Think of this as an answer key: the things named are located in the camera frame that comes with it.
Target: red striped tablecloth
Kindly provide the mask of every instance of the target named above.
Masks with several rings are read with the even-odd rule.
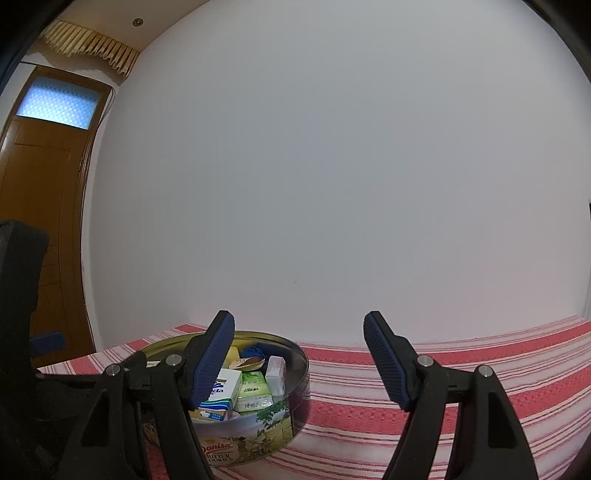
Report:
[[[163,338],[202,330],[181,325],[43,370],[89,374]],[[388,400],[363,348],[302,345],[310,359],[312,407],[302,432],[279,452],[248,465],[215,470],[223,480],[379,479],[397,444],[404,414]],[[415,345],[443,365],[473,370],[486,362],[498,374],[521,419],[541,480],[558,478],[591,429],[591,322],[570,317],[490,338]],[[430,478],[444,477],[456,406],[448,406]],[[160,453],[148,446],[154,480],[167,478]]]

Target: danisa butter cookies tin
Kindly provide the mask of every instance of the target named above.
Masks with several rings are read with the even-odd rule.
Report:
[[[200,333],[162,340],[143,349],[148,361],[163,360],[180,353]],[[212,467],[240,465],[261,459],[284,447],[305,425],[310,412],[309,363],[304,351],[282,337],[261,332],[235,333],[232,346],[255,346],[266,357],[285,359],[285,395],[273,397],[273,404],[261,410],[238,414],[224,421],[203,421],[191,412],[191,419],[204,454]],[[154,416],[144,411],[144,434],[159,447]]]

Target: wooden door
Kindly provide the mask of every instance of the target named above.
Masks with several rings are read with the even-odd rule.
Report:
[[[32,77],[48,73],[80,81],[74,74],[53,69],[38,68]],[[31,336],[62,332],[66,348],[34,359],[38,367],[95,351],[82,288],[80,227],[88,146],[97,122],[91,122],[92,130],[17,115],[32,81],[23,88],[4,130],[0,219],[21,220],[45,230],[50,238],[41,268],[37,310],[31,316]],[[104,101],[97,105],[100,111],[95,110],[94,116],[100,115],[103,107]]]

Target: door frame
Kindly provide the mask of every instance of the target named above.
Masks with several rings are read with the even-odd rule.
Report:
[[[74,302],[79,317],[81,319],[86,319],[88,329],[87,339],[84,339],[84,345],[82,346],[85,350],[88,350],[88,353],[94,353],[96,352],[95,340],[92,334],[92,329],[90,328],[88,311],[86,310],[86,299],[84,295],[84,284],[82,276],[82,210],[86,193],[86,180],[90,168],[90,155],[92,153],[92,147],[95,143],[96,133],[98,131],[100,122],[103,118],[105,106],[109,99],[109,95],[111,94],[111,92],[114,93],[114,89],[106,83],[102,83],[98,80],[84,77],[76,73],[67,72],[65,70],[55,69],[52,67],[36,65],[35,69],[31,72],[29,78],[27,79],[20,93],[18,94],[17,99],[15,100],[12,109],[10,110],[10,113],[7,117],[6,123],[2,128],[2,134],[0,135],[0,148],[4,146],[6,137],[9,134],[10,124],[12,123],[14,117],[17,115],[17,111],[18,108],[21,106],[22,100],[27,94],[31,84],[38,76],[50,77],[57,80],[62,80],[64,82],[73,83],[75,85],[92,89],[95,92],[99,92],[100,94],[98,102],[96,104],[95,112],[92,115],[92,120],[90,121],[90,125],[87,130],[88,133],[86,137],[84,153],[82,155],[82,159],[80,161],[80,168],[78,170],[78,179],[76,182],[76,197],[74,200],[74,229],[72,232],[72,241],[74,245],[74,255],[72,258],[72,262],[76,296]],[[2,185],[2,181],[4,179],[5,170],[6,164],[4,164],[2,160],[0,160],[0,186]]]

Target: blue object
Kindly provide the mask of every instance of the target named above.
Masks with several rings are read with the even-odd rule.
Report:
[[[209,344],[193,373],[193,389],[189,397],[193,408],[198,408],[201,402],[209,398],[226,353],[232,346],[234,329],[234,317],[231,313],[222,311],[203,334],[203,341]]]
[[[66,337],[61,332],[50,332],[29,339],[31,356],[57,352],[66,347]]]
[[[247,346],[246,348],[243,348],[242,352],[240,353],[240,358],[250,358],[252,356],[256,356],[258,358],[265,358],[265,354],[257,346]]]
[[[400,405],[401,409],[408,411],[418,396],[418,378],[412,361],[408,361],[412,356],[408,356],[408,348],[401,343],[401,340],[405,339],[392,333],[379,312],[370,312],[365,316],[363,336],[386,387],[388,397]],[[394,351],[396,347],[401,348],[400,358]]]

